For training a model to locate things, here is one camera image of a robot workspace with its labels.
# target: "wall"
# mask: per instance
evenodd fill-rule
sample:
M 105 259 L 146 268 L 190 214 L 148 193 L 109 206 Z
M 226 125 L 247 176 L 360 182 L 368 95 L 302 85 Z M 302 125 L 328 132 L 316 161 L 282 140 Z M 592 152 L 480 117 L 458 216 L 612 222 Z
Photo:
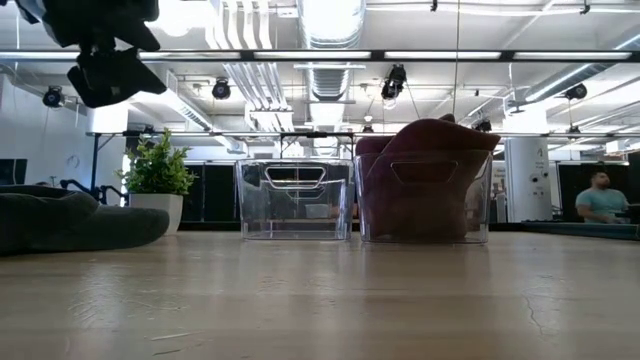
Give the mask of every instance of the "wall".
M 0 78 L 0 158 L 28 160 L 27 184 L 76 179 L 90 184 L 93 138 L 86 135 L 88 119 L 68 109 L 52 110 L 42 98 Z M 100 152 L 97 184 L 119 187 L 113 171 L 121 166 L 124 145 L 117 139 Z

